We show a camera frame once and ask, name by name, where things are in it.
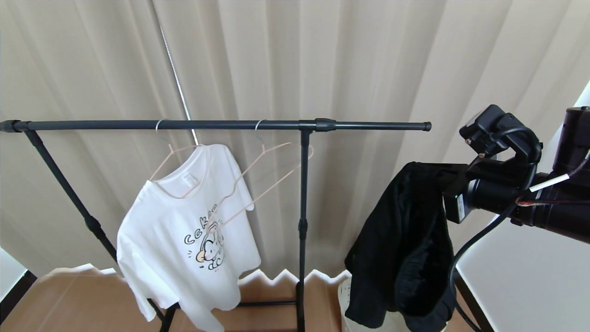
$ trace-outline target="robotic arm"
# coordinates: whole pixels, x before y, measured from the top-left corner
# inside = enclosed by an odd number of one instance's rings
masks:
[[[534,176],[529,184],[533,190],[544,183],[534,192],[523,191],[523,183],[527,171],[540,160],[542,144],[514,115],[490,105],[459,134],[478,157],[470,165],[436,164],[441,168],[439,185],[444,188],[448,220],[460,224],[474,209],[501,213],[516,199],[517,206],[508,215],[512,223],[590,243],[589,107],[566,111],[553,171]],[[513,158],[493,158],[508,148],[515,151]]]

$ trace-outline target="t-shirt neckline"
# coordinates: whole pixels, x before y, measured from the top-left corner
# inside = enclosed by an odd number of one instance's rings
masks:
[[[164,190],[160,183],[174,181],[183,176],[187,170],[189,170],[196,162],[202,160],[201,156],[204,154],[205,157],[205,165],[204,170],[201,176],[201,182],[194,188],[186,197],[180,198],[170,195],[166,190]],[[191,156],[177,169],[172,171],[170,174],[166,175],[165,177],[161,178],[160,180],[156,181],[149,181],[146,182],[146,189],[153,193],[157,198],[159,198],[165,204],[173,204],[173,205],[183,205],[190,203],[190,198],[192,196],[197,195],[198,191],[203,186],[203,183],[209,177],[209,170],[210,170],[210,160],[211,160],[211,153],[209,151],[209,146],[207,145],[200,145],[195,148],[195,150],[191,153]]]

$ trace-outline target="cartoon character graphic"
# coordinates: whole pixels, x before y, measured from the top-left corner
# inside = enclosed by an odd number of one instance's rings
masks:
[[[217,222],[211,224],[209,232],[203,237],[201,250],[196,254],[196,261],[199,263],[209,262],[209,270],[216,269],[225,261],[223,235]]]

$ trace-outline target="white laundry basket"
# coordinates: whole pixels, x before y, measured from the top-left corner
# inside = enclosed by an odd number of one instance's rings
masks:
[[[340,302],[340,314],[342,315],[342,331],[343,332],[410,332],[405,324],[404,316],[400,313],[386,313],[383,325],[379,328],[368,328],[358,324],[344,316],[344,312],[350,304],[350,280],[344,280],[338,286],[338,302]]]

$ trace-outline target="white t-shirt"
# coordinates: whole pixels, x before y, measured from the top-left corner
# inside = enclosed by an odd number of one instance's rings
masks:
[[[239,276],[260,265],[246,212],[225,225],[249,204],[254,209],[243,178],[218,206],[240,175],[225,145],[207,145],[141,189],[119,229],[117,261],[147,320],[156,314],[152,298],[162,308],[179,302],[202,330],[223,331],[211,310],[235,308]]]

